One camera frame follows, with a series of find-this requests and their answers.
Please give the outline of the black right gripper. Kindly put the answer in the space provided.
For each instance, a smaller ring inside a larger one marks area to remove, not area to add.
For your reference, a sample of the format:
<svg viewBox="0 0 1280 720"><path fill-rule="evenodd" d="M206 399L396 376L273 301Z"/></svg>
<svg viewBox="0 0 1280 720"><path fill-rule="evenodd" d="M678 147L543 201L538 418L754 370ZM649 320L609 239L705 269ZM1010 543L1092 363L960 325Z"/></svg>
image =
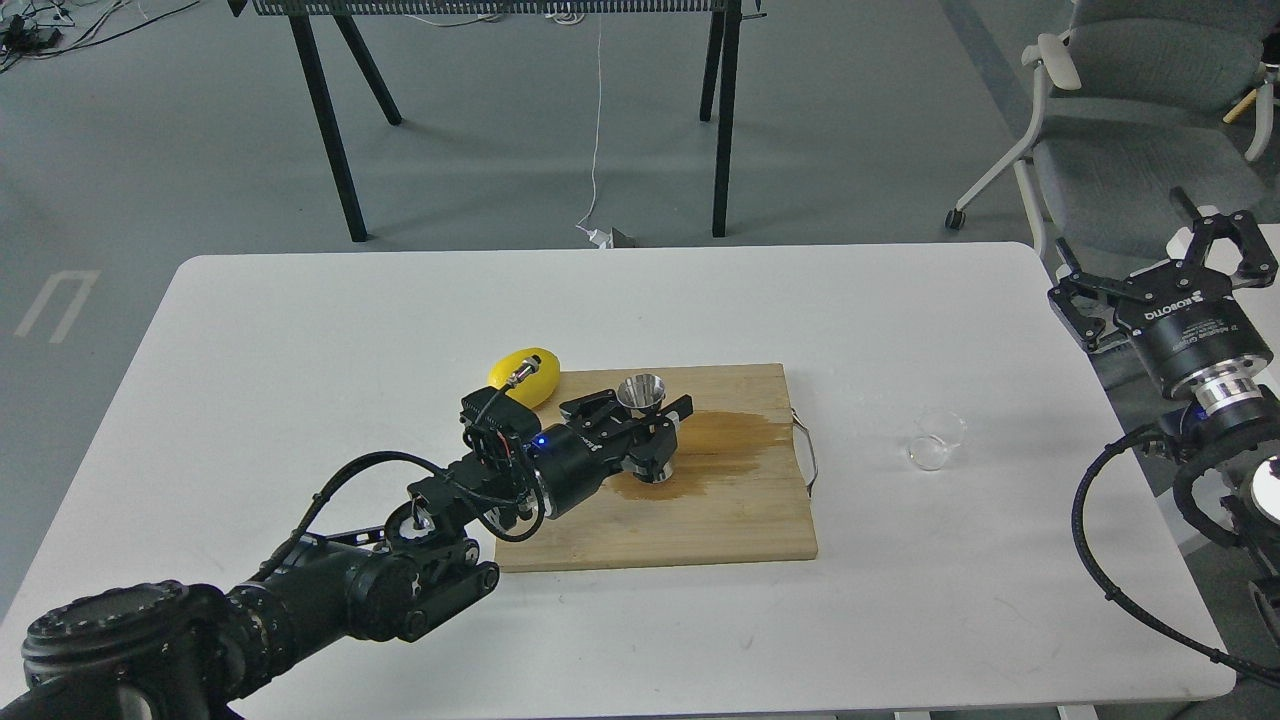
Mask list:
<svg viewBox="0 0 1280 720"><path fill-rule="evenodd" d="M1249 211L1203 210L1181 186L1171 188L1170 200L1188 218L1170 240L1170 258L1190 264L1164 259L1114 279L1085 272L1059 237L1066 273L1050 301L1085 351L1132 341L1161 396L1185 400L1212 366L1228 363L1257 373L1274 360L1233 288L1270 287L1277 259Z"/></svg>

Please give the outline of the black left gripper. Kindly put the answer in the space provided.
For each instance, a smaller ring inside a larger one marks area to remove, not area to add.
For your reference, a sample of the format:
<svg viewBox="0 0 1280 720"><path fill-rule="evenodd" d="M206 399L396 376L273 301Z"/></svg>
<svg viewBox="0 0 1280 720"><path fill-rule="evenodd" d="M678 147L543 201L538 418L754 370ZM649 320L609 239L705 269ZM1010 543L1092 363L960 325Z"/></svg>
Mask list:
<svg viewBox="0 0 1280 720"><path fill-rule="evenodd" d="M559 406L563 424L534 437L529 456L549 519L558 519L595 495L604 479L627 471L640 482L659 484L675 473L680 423L694 413L690 395L666 407L631 409L621 421L613 389L603 389Z"/></svg>

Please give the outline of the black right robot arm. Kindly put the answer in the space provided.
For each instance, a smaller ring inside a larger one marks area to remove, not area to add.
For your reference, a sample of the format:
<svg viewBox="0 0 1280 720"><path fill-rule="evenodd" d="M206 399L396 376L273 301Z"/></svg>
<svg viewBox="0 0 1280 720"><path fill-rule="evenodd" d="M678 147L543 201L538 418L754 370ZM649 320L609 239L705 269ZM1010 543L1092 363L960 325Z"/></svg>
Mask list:
<svg viewBox="0 0 1280 720"><path fill-rule="evenodd" d="M1181 187L1170 196L1190 219L1181 256L1114 279L1085 272L1057 241L1068 272L1047 296L1061 323L1088 354L1129 343L1158 392L1181 402L1106 445L1085 469L1071 502L1071 537L1106 600L1211 661L1276 687L1276 667L1202 644L1139 606L1102 569L1085 536L1087 496L1114 457L1132 448L1166 457L1183 520L1217 546L1244 550L1260 568L1251 598L1266 632L1277 635L1279 406L1258 382L1274 351L1235 299L1238 290L1270 287L1277 259L1249 211L1204 215Z"/></svg>

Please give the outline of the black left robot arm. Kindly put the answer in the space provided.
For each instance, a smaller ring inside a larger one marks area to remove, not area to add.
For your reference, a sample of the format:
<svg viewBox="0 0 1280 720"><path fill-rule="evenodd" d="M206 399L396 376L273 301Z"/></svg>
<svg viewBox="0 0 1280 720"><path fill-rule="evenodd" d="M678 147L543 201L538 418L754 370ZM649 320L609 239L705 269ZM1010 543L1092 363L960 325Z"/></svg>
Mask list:
<svg viewBox="0 0 1280 720"><path fill-rule="evenodd" d="M621 473L672 473L678 428L694 414L658 377L564 401L544 427L516 397L540 372L530 354L460 407L467 454L442 468L399 451L342 466L300 524L232 591L174 580L78 598L35 619L22 646L28 689L5 719L232 719L230 703L346 637L415 642L489 596L500 569L467 525L530 539ZM380 527L321 536L315 518L361 471L408 462L424 477Z"/></svg>

